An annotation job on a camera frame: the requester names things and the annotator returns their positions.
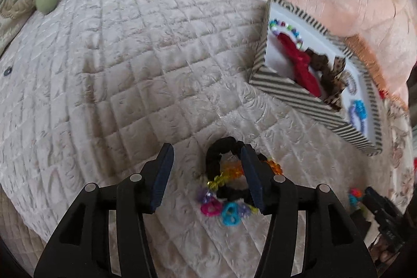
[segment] hair accessory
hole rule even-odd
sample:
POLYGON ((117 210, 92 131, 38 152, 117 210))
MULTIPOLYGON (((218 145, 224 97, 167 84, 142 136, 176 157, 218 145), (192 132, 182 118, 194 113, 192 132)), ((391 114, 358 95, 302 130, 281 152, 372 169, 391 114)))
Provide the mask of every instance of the hair accessory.
POLYGON ((330 105, 335 111, 340 111, 342 108, 341 93, 346 88, 347 84, 341 77, 342 71, 345 69, 346 59, 342 57, 335 57, 333 68, 329 67, 329 58, 324 54, 317 54, 310 48, 306 50, 310 56, 310 66, 315 71, 321 71, 320 84, 326 91, 327 98, 323 100, 324 103, 330 105))
POLYGON ((362 201, 363 192, 359 189, 352 188, 349 190, 349 204, 353 208, 357 208, 357 205, 362 201))
POLYGON ((354 123, 354 115, 356 114, 356 116, 358 116, 360 122, 361 122, 361 129, 360 131, 362 132, 362 134, 365 133, 366 131, 366 108, 365 108, 365 104, 363 101, 361 100, 354 100, 352 101, 352 105, 349 107, 349 115, 350 115, 350 124, 352 124, 353 126, 355 126, 354 123))
POLYGON ((312 95, 320 97, 322 92, 318 86, 317 79, 309 71, 310 56, 304 51, 299 50, 286 34, 281 32, 277 38, 283 45, 286 56, 293 63, 294 76, 297 84, 304 87, 312 95))
POLYGON ((340 78, 346 83, 349 93, 351 95, 356 95, 358 88, 352 74, 348 70, 344 70, 341 73, 340 78))
POLYGON ((212 198, 208 203, 203 204, 200 210, 208 217, 219 216, 223 211, 223 204, 216 198, 212 198))
POLYGON ((303 40, 301 39, 300 32, 294 26, 289 25, 285 21, 279 21, 277 19, 274 19, 269 22, 269 27, 271 29, 271 32, 275 36, 278 36, 280 34, 280 30, 278 29, 278 27, 285 27, 289 32, 293 34, 293 36, 297 40, 296 47, 300 49, 303 46, 303 40))
MULTIPOLYGON (((225 137, 215 141, 207 150, 206 155, 206 174, 208 178, 207 188, 202 189, 197 200, 202 204, 201 212, 209 217, 218 215, 221 201, 218 199, 226 199, 227 203, 223 208, 226 213, 224 217, 225 225, 236 225, 241 218, 247 217, 252 213, 257 213, 258 209, 253 206, 253 199, 249 189, 237 190, 227 186, 231 180, 243 176, 243 168, 241 161, 230 163, 229 166, 220 171, 220 160, 222 154, 231 152, 240 159, 240 151, 244 146, 242 141, 236 141, 233 137, 225 137)), ((271 159, 267 159, 263 154, 259 153, 258 159, 266 162, 276 175, 282 175, 281 166, 271 159)))
POLYGON ((237 212, 238 205, 235 202, 228 202, 224 205, 222 211, 223 224, 226 226, 234 226, 240 223, 240 217, 237 212))
POLYGON ((238 206, 237 206, 237 213, 238 213, 238 215, 239 215, 240 218, 244 218, 244 217, 250 216, 252 214, 251 206, 250 205, 247 205, 245 203, 238 204, 238 206))
POLYGON ((208 188, 202 188, 201 192, 199 192, 197 195, 197 201, 201 204, 207 204, 215 196, 216 195, 212 190, 208 188))

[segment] purple bead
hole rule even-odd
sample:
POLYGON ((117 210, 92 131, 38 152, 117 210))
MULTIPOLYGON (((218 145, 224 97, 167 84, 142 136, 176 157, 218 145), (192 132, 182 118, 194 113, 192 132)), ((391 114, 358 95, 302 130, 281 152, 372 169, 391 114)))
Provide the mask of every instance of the purple bead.
POLYGON ((278 34, 279 34, 278 27, 276 27, 276 26, 271 27, 271 32, 272 32, 274 35, 278 35, 278 34))
POLYGON ((237 213, 240 218, 251 215, 252 211, 248 205, 245 203, 240 203, 237 205, 237 213))
POLYGON ((197 201, 201 204, 207 204, 214 198, 214 192, 208 188, 201 188, 197 194, 197 201))

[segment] beige quilted blanket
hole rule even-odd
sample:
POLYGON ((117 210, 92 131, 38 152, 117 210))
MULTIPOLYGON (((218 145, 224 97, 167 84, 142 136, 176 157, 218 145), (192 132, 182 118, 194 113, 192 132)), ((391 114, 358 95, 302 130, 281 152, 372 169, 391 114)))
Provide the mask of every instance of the beige quilted blanket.
POLYGON ((225 227, 195 201, 205 152, 227 135, 297 184, 328 183, 346 206, 348 188, 368 184, 407 200, 389 176, 382 103, 384 151, 367 157, 248 85, 265 2, 61 0, 35 13, 0 59, 0 70, 13 66, 0 83, 0 184, 23 222, 47 241, 87 182, 124 179, 167 141, 174 167, 161 207, 145 218, 160 277, 253 277, 269 218, 225 227))

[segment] pink bead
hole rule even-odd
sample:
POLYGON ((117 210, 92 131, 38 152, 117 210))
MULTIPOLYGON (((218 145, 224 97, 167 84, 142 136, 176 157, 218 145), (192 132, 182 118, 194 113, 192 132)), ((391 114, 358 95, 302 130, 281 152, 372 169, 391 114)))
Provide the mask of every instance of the pink bead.
POLYGON ((223 210, 223 204, 217 199, 212 199, 212 201, 203 204, 200 208, 201 213, 208 217, 219 216, 223 210))
POLYGON ((356 198, 362 197, 362 192, 358 189, 352 188, 350 189, 351 195, 355 196, 356 198))

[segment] red object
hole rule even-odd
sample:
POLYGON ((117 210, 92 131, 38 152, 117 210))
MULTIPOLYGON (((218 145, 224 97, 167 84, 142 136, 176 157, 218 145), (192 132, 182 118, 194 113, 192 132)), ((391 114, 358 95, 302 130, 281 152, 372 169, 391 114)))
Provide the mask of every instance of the red object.
POLYGON ((359 190, 359 189, 355 189, 355 188, 352 188, 352 189, 350 189, 350 194, 352 195, 352 196, 354 196, 354 197, 356 197, 356 198, 360 198, 360 197, 362 197, 362 192, 361 192, 361 190, 359 190))
POLYGON ((297 46, 286 34, 281 32, 277 38, 284 46, 286 55, 294 64, 294 76, 297 84, 304 87, 312 95, 320 97, 322 92, 318 86, 317 79, 309 71, 310 56, 304 51, 298 50, 297 46))
POLYGON ((387 96, 385 95, 385 92, 382 90, 379 90, 379 96, 381 97, 381 99, 385 99, 387 96))

